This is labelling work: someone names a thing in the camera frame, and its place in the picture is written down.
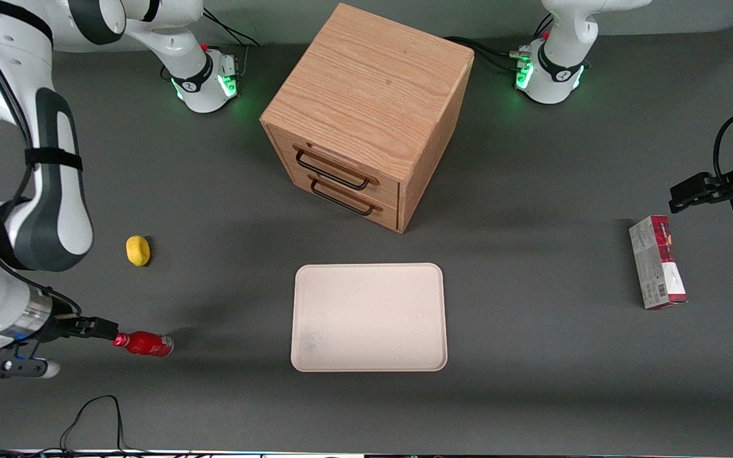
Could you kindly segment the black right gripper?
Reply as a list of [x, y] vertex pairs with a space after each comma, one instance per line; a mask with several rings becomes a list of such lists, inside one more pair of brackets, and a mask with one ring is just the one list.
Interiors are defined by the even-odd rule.
[[81, 337], [96, 338], [109, 342], [117, 339], [118, 324], [101, 317], [85, 317], [70, 305], [53, 304], [52, 340]]

